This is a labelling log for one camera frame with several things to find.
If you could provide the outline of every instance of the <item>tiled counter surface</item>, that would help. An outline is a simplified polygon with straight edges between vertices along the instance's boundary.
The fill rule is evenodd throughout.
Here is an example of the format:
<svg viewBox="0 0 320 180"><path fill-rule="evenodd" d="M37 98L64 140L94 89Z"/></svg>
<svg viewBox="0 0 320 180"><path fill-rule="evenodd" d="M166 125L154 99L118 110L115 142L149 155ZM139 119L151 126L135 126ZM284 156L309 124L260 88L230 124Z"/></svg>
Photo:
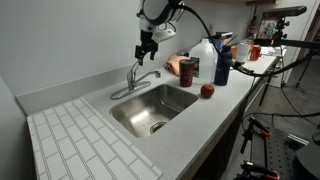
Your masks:
<svg viewBox="0 0 320 180"><path fill-rule="evenodd" d="M263 56L245 66L263 73L274 59ZM179 179L243 100L253 80L230 71L228 85L215 86L214 96L202 99L201 84L181 88L177 77L163 68L159 71L160 79L145 79L151 81L150 87L120 100L110 96L127 86L125 81L29 116L40 179ZM199 95L199 100L147 138L133 136L109 114L114 105L161 84Z"/></svg>

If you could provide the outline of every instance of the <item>countertop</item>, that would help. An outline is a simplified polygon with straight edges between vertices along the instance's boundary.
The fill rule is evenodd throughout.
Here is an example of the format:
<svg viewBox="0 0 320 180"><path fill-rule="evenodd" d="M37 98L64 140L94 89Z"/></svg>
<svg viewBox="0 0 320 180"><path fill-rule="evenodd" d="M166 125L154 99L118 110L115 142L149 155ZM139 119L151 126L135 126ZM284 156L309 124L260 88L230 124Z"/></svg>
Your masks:
<svg viewBox="0 0 320 180"><path fill-rule="evenodd" d="M254 70L256 73L264 73L274 59L275 57L273 56L262 56L258 61L247 61L244 66ZM122 138L122 142L130 141L130 143L134 145L135 149L139 149L141 151L143 154L142 157L146 156L147 161L150 159L152 162L150 164L153 164L150 168L154 168L153 172L156 172L156 174L159 172L158 175L161 175L159 179L179 179L206 147L208 142L210 142L210 140L215 136L217 130L223 128L225 119L232 114L232 112L242 102L243 98L250 90L253 77L231 70L228 85L222 87L215 85L214 95L210 99L203 99L200 96L200 88L202 84L193 83L192 87L182 88L179 86L178 77L167 72L164 68L160 68L158 71L161 72L161 78L157 79L154 76L148 76L145 79L146 81L151 82L151 86L128 95L120 100L111 100L110 97L112 93L126 87L126 81L86 94L80 99L82 99L83 102L88 103L92 108L96 109L98 111L97 114L101 114L101 118L106 119L107 123L109 123L111 127L114 127L121 136L124 136L124 138ZM169 84L184 91L193 93L198 95L199 99L159 129L156 133L146 138L137 138L133 136L109 114L109 111L113 106L134 96L147 92L161 84ZM30 124L29 129L32 138L36 138L35 134L32 134L31 132L32 128L30 128ZM34 141L34 139L32 139L34 148L39 148L35 142L38 143L38 141Z"/></svg>

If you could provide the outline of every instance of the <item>cabinet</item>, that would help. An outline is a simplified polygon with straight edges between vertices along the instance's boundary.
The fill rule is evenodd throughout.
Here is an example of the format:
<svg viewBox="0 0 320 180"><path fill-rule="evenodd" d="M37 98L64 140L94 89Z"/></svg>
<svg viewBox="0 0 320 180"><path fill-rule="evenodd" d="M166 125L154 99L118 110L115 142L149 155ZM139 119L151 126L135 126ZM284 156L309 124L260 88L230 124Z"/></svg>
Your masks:
<svg viewBox="0 0 320 180"><path fill-rule="evenodd" d="M217 3L246 3L247 6L261 4L280 4L281 0L197 0Z"/></svg>

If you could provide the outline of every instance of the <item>apple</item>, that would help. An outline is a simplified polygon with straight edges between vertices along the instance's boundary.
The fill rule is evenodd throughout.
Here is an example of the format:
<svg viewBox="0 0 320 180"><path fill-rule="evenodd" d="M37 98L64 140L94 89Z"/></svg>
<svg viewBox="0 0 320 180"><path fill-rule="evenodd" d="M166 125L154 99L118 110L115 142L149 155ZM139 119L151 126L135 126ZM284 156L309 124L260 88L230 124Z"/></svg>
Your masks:
<svg viewBox="0 0 320 180"><path fill-rule="evenodd" d="M204 98L211 98L214 93L214 87L211 84L205 84L201 87L201 95Z"/></svg>

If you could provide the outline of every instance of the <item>sink basin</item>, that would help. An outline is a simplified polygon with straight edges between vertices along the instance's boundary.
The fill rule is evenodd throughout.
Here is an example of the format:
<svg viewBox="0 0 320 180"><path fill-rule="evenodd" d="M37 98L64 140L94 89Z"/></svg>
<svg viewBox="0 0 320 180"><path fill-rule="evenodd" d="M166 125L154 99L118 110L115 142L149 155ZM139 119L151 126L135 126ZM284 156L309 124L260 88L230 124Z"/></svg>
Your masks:
<svg viewBox="0 0 320 180"><path fill-rule="evenodd" d="M114 106L110 114L136 137L148 137L196 102L198 97L169 85L160 85Z"/></svg>

